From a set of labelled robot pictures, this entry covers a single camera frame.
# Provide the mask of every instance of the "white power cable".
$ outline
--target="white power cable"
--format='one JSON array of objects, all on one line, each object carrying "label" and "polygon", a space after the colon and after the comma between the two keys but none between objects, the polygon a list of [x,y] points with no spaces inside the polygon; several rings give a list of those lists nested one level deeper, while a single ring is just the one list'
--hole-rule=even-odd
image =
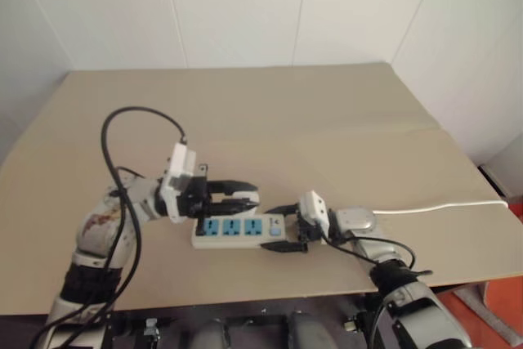
[{"label": "white power cable", "polygon": [[428,208],[408,208],[405,210],[373,210],[374,214],[410,214],[410,213],[426,213],[433,212],[434,210],[440,210],[442,208],[460,208],[464,206],[483,206],[486,204],[502,204],[508,208],[508,203],[504,200],[481,200],[478,202],[456,202],[452,204],[437,204],[436,206],[430,206]]}]

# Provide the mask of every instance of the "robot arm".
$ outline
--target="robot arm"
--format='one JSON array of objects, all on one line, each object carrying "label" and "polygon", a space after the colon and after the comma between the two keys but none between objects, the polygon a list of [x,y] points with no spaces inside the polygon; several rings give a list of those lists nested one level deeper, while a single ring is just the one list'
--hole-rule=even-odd
[{"label": "robot arm", "polygon": [[411,271],[393,244],[385,239],[372,212],[356,207],[324,213],[324,201],[313,191],[300,203],[299,215],[309,223],[316,222],[324,233],[342,243],[346,234],[375,238],[358,239],[355,249],[375,261],[363,261],[378,288],[382,304],[392,320],[392,330],[402,349],[463,349],[472,347],[461,324],[438,300],[431,289],[418,280],[420,273]]},{"label": "robot arm", "polygon": [[[140,226],[162,217],[169,217],[175,223],[188,217],[203,222],[210,215],[241,213],[257,206],[255,186],[240,181],[207,181],[207,165],[200,164],[195,171],[194,162],[195,152],[182,143],[176,143],[163,178],[132,176],[123,180]],[[216,193],[232,195],[233,198],[214,203],[212,194]],[[76,310],[83,311],[68,318],[66,326],[50,329],[40,342],[41,348],[58,347],[74,331],[70,326],[86,324],[114,296],[122,269],[136,244],[136,233],[127,214],[108,269],[104,270],[118,234],[121,215],[118,190],[110,187],[78,229],[77,246],[47,323],[67,317]],[[101,347],[104,336],[105,326],[102,324],[74,342],[96,349]]]}]

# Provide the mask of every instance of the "blue outlet socket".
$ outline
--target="blue outlet socket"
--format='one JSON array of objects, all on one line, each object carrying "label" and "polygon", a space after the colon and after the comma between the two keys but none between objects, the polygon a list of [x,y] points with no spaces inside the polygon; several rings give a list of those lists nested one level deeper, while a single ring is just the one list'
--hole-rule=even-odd
[{"label": "blue outlet socket", "polygon": [[212,220],[210,218],[205,218],[203,220],[203,230],[206,236],[218,236],[218,226],[220,223],[218,220]]},{"label": "blue outlet socket", "polygon": [[239,219],[225,219],[223,220],[223,235],[224,236],[238,236],[239,235]]},{"label": "blue outlet socket", "polygon": [[245,234],[247,236],[257,236],[262,234],[262,220],[245,220]]}]

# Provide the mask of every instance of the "floor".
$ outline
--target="floor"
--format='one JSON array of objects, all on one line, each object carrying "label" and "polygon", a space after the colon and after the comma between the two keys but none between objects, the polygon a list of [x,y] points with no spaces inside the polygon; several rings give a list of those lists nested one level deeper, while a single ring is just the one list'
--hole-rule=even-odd
[{"label": "floor", "polygon": [[[465,328],[475,347],[511,349],[508,343],[453,293],[443,293],[438,297]],[[497,317],[519,334],[523,334],[523,277],[490,281],[487,303]]]},{"label": "floor", "polygon": [[[342,324],[348,316],[357,312],[357,298],[328,296],[318,298],[295,298],[259,302],[238,302],[209,306],[184,306],[155,310],[127,312],[129,317],[173,318],[172,324],[161,329],[159,349],[182,349],[188,337],[205,321],[240,316],[289,315],[293,311],[308,312],[317,316],[335,339],[338,347],[365,349],[361,333],[348,333]],[[0,317],[0,342],[2,349],[19,349],[29,345],[32,335],[44,321],[43,315]],[[280,349],[286,348],[284,330],[278,325],[252,327],[248,324],[230,330],[234,348]],[[123,337],[114,341],[114,349],[132,349],[134,338]]]}]

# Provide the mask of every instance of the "white wall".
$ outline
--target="white wall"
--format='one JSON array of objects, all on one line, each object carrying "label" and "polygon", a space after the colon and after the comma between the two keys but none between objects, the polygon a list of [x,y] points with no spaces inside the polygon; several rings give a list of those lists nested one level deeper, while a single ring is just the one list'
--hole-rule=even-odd
[{"label": "white wall", "polygon": [[507,196],[523,195],[523,133],[485,166]]},{"label": "white wall", "polygon": [[483,163],[523,124],[521,6],[521,0],[0,0],[0,160],[69,69],[387,61]]}]

